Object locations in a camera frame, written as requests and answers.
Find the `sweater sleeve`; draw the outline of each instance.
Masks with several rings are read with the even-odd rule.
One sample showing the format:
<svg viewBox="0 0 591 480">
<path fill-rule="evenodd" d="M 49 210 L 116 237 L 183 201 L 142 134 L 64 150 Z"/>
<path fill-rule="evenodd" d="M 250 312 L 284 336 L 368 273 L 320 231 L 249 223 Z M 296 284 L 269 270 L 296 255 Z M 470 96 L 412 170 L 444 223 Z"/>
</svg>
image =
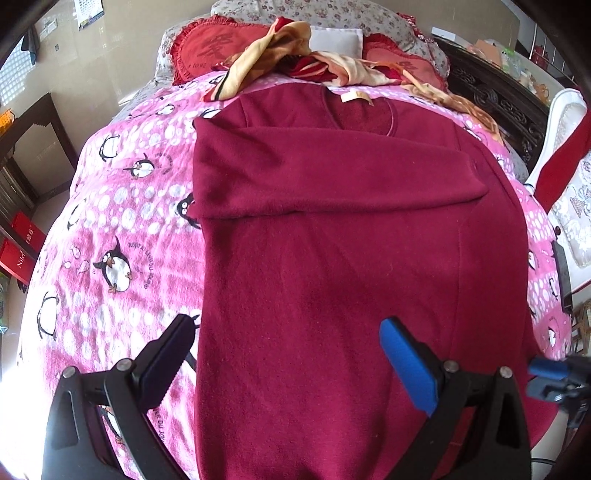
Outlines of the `sweater sleeve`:
<svg viewBox="0 0 591 480">
<path fill-rule="evenodd" d="M 433 208 L 488 191 L 471 157 L 450 148 L 337 129 L 205 122 L 196 121 L 196 219 Z"/>
</svg>

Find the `calendar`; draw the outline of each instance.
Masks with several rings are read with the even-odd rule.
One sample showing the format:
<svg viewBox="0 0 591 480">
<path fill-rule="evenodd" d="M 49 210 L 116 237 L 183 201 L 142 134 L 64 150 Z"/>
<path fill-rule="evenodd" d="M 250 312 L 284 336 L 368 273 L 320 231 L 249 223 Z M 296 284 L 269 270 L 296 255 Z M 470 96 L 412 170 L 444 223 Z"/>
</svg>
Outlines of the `calendar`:
<svg viewBox="0 0 591 480">
<path fill-rule="evenodd" d="M 102 0 L 74 0 L 78 29 L 88 27 L 105 14 Z"/>
</svg>

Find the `clothing label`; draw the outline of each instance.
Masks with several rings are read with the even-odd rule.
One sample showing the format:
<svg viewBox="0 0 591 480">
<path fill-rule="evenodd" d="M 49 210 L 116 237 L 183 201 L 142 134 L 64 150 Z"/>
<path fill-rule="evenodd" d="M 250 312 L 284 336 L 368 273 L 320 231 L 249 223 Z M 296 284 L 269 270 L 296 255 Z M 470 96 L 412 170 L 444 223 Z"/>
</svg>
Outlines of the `clothing label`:
<svg viewBox="0 0 591 480">
<path fill-rule="evenodd" d="M 363 100 L 367 100 L 371 106 L 374 106 L 371 97 L 365 92 L 351 90 L 350 92 L 344 93 L 340 96 L 340 99 L 343 103 L 355 100 L 356 98 L 362 98 Z"/>
</svg>

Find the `window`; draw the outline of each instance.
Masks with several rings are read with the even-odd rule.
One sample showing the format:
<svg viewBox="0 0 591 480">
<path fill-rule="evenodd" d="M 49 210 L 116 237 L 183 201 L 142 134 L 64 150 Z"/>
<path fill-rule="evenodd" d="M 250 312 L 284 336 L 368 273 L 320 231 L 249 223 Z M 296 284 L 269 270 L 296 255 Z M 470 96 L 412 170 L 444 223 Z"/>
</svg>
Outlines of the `window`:
<svg viewBox="0 0 591 480">
<path fill-rule="evenodd" d="M 22 40 L 0 69 L 0 104 L 6 105 L 25 89 L 25 78 L 33 69 L 31 54 L 21 51 Z"/>
</svg>

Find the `pink bedsheet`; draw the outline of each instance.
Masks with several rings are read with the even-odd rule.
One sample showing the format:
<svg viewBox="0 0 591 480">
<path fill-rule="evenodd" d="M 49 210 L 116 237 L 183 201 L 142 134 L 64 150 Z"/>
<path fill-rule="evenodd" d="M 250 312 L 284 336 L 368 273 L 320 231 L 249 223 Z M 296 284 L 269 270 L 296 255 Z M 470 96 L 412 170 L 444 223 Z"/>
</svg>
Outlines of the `pink bedsheet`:
<svg viewBox="0 0 591 480">
<path fill-rule="evenodd" d="M 184 214 L 192 201 L 191 163 L 197 137 L 193 119 L 213 116 L 231 103 L 200 102 L 201 94 L 220 77 L 209 73 L 159 91 L 126 120 L 97 132 L 84 147 L 70 200 L 48 234 L 24 312 L 18 367 L 27 387 L 21 393 L 28 404 L 34 399 L 37 423 L 45 425 L 65 367 L 98 371 L 134 357 L 179 312 L 200 322 L 204 240 L 199 225 Z M 269 75 L 246 91 L 293 81 L 298 80 Z M 570 324 L 551 286 L 558 285 L 550 256 L 554 234 L 537 202 L 513 178 L 507 150 L 466 115 L 414 99 L 400 87 L 332 90 L 351 89 L 435 109 L 495 154 L 527 219 L 532 265 L 528 301 L 534 332 L 546 356 L 562 357 L 570 342 Z M 191 352 L 197 355 L 196 344 Z M 196 373 L 186 362 L 162 405 L 150 413 L 156 431 L 192 479 L 198 478 L 193 446 L 195 381 Z M 124 470 L 137 477 L 107 411 L 105 419 Z M 39 478 L 40 445 L 17 443 L 16 449 L 27 451 L 30 478 Z"/>
</svg>

